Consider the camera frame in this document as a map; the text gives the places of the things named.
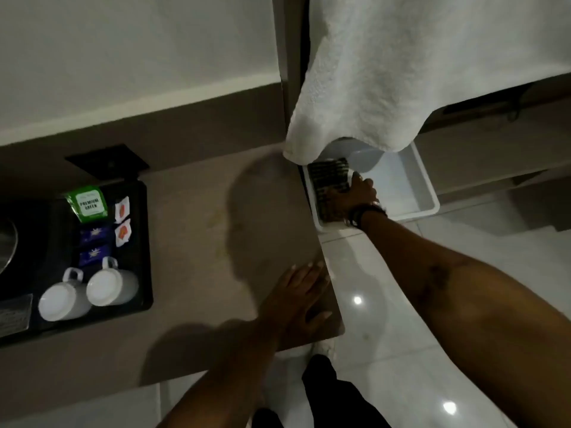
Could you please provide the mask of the person's right hand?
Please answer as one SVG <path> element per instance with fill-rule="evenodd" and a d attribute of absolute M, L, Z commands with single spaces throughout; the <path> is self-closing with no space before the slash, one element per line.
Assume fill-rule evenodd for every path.
<path fill-rule="evenodd" d="M 328 216 L 332 221 L 349 220 L 354 208 L 379 203 L 374 182 L 371 179 L 363 179 L 356 171 L 352 173 L 346 192 L 339 192 L 331 187 L 325 191 L 325 197 Z"/>

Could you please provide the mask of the person's left hand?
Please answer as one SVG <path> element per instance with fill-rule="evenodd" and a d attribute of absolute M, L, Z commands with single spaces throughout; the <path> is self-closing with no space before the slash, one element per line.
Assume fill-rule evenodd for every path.
<path fill-rule="evenodd" d="M 298 300 L 285 300 L 280 297 L 280 278 L 283 272 L 275 287 L 261 304 L 256 327 L 260 328 L 264 335 L 270 338 L 276 350 L 303 344 L 314 337 L 318 332 L 315 334 L 308 333 L 309 320 L 320 312 L 331 311 L 318 308 L 318 303 L 331 284 L 328 273 L 325 275 L 326 284 L 322 286 L 321 291 L 317 294 L 307 295 L 307 274 L 314 263 L 316 262 L 298 266 L 300 268 L 297 275 L 297 283 L 299 284 L 297 289 L 300 293 Z"/>

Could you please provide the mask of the checked dark cloth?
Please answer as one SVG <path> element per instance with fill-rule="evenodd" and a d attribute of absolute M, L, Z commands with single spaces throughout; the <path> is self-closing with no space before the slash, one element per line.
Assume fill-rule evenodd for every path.
<path fill-rule="evenodd" d="M 325 160 L 308 165 L 310 181 L 316 198 L 318 218 L 322 223 L 333 223 L 330 218 L 323 215 L 324 194 L 329 186 L 341 184 L 350 179 L 350 168 L 346 158 Z"/>

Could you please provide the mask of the person's left forearm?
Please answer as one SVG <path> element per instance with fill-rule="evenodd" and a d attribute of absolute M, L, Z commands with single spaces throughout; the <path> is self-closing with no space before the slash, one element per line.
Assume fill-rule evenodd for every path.
<path fill-rule="evenodd" d="M 286 329 L 286 323 L 259 317 L 156 428 L 246 428 Z"/>

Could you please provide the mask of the person's right forearm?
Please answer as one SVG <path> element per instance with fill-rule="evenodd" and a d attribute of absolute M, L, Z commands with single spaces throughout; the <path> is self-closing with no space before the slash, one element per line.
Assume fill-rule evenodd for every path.
<path fill-rule="evenodd" d="M 450 360 L 520 428 L 571 428 L 571 321 L 482 261 L 372 208 L 360 228 Z"/>

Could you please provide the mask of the person's white shoe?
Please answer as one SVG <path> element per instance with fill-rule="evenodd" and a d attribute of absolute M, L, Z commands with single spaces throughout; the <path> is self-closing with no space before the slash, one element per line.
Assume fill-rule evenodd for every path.
<path fill-rule="evenodd" d="M 335 344 L 336 340 L 333 338 L 314 342 L 310 349 L 310 358 L 316 355 L 323 355 L 330 360 L 334 360 L 336 358 Z"/>

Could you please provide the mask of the white plastic bin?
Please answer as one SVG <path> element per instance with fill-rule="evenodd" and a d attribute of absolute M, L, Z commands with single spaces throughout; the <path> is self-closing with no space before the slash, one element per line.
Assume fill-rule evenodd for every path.
<path fill-rule="evenodd" d="M 315 162 L 339 158 L 347 159 L 351 177 L 356 171 L 364 179 L 374 182 L 380 205 L 392 220 L 414 220 L 434 215 L 439 210 L 437 194 L 414 143 L 399 152 L 383 152 L 356 139 L 339 139 L 329 144 Z M 302 169 L 317 231 L 327 234 L 348 229 L 342 221 L 320 221 L 308 165 Z"/>

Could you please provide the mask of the person's black trousers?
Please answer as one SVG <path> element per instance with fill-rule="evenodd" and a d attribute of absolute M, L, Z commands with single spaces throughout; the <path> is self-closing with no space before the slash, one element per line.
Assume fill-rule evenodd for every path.
<path fill-rule="evenodd" d="M 354 384 L 338 379 L 327 356 L 311 356 L 302 382 L 312 412 L 313 428 L 391 428 Z"/>

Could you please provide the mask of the white towel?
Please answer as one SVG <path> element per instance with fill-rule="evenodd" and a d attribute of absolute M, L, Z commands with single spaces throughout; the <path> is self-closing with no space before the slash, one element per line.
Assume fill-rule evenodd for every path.
<path fill-rule="evenodd" d="M 310 0 L 283 155 L 340 138 L 398 152 L 435 110 L 571 73 L 571 0 Z"/>

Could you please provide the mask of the brown wooden cabinet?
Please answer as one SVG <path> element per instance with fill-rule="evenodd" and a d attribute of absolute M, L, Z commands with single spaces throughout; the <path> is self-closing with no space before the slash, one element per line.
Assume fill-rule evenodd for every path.
<path fill-rule="evenodd" d="M 571 178 L 571 73 L 440 108 L 415 145 L 443 205 Z"/>

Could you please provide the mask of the white cup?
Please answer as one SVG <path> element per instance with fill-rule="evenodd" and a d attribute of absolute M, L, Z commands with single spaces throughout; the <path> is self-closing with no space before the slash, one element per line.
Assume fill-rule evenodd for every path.
<path fill-rule="evenodd" d="M 118 261 L 110 256 L 102 259 L 102 269 L 88 281 L 86 296 L 98 307 L 122 305 L 131 301 L 139 291 L 135 273 L 118 268 Z"/>
<path fill-rule="evenodd" d="M 61 282 L 53 284 L 41 295 L 38 303 L 40 317 L 48 322 L 59 322 L 85 316 L 93 305 L 87 298 L 83 276 L 79 268 L 67 268 Z"/>

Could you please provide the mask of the blue tea packet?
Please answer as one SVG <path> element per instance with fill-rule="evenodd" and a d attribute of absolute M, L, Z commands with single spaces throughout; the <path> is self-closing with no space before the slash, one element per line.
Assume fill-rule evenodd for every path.
<path fill-rule="evenodd" d="M 79 229 L 79 246 L 106 243 L 112 233 L 112 226 L 109 224 L 83 226 Z"/>
<path fill-rule="evenodd" d="M 78 266 L 79 268 L 84 268 L 91 264 L 100 264 L 105 257 L 110 257 L 111 253 L 111 244 L 101 244 L 84 248 L 79 252 Z"/>

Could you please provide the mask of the green tea packet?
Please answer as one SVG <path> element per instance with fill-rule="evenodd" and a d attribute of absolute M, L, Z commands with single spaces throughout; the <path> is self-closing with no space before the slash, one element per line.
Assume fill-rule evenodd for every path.
<path fill-rule="evenodd" d="M 64 198 L 81 224 L 104 220 L 109 216 L 104 194 L 97 186 L 75 189 L 64 194 Z"/>

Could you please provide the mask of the black tray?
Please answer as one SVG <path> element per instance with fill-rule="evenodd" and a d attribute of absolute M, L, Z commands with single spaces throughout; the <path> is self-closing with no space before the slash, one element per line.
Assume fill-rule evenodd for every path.
<path fill-rule="evenodd" d="M 0 301 L 21 295 L 33 294 L 32 316 L 27 331 L 0 339 L 0 348 L 47 338 L 56 334 L 83 328 L 88 325 L 110 321 L 122 316 L 149 310 L 153 305 L 151 256 L 148 229 L 147 187 L 142 181 L 121 181 L 101 187 L 108 205 L 109 216 L 104 220 L 81 224 L 64 198 L 55 200 L 30 200 L 8 203 L 0 207 L 15 223 L 19 246 L 15 256 L 0 274 Z M 41 295 L 51 285 L 60 282 L 69 267 L 79 268 L 79 252 L 90 246 L 79 246 L 79 229 L 83 226 L 114 225 L 114 206 L 125 196 L 130 199 L 132 234 L 127 244 L 115 246 L 115 232 L 106 243 L 111 244 L 111 257 L 118 260 L 120 269 L 135 273 L 139 291 L 129 302 L 122 305 L 94 306 L 77 319 L 48 322 L 38 311 Z M 88 281 L 99 271 L 102 263 L 79 268 Z"/>

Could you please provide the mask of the clear plastic packet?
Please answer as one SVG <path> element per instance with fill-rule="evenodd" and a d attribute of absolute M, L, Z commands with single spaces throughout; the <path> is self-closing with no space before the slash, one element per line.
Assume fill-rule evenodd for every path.
<path fill-rule="evenodd" d="M 0 339 L 27 331 L 32 316 L 33 294 L 0 301 Z"/>

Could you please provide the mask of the silver kettle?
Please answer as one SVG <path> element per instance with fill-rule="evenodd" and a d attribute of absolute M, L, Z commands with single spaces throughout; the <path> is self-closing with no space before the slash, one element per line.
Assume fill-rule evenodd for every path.
<path fill-rule="evenodd" d="M 18 230 L 7 216 L 0 215 L 0 274 L 12 262 L 18 248 Z"/>

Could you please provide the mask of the black wall socket plate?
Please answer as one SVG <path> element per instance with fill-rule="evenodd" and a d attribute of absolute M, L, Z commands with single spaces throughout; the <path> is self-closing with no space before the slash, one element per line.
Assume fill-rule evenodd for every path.
<path fill-rule="evenodd" d="M 135 180 L 150 168 L 125 144 L 78 153 L 65 160 L 100 181 Z"/>

